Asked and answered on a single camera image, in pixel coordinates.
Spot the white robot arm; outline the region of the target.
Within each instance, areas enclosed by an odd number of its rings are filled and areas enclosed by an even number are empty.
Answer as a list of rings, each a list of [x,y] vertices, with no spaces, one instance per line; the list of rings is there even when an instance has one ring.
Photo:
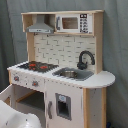
[[[0,128],[42,128],[39,118],[19,112],[0,100]]]

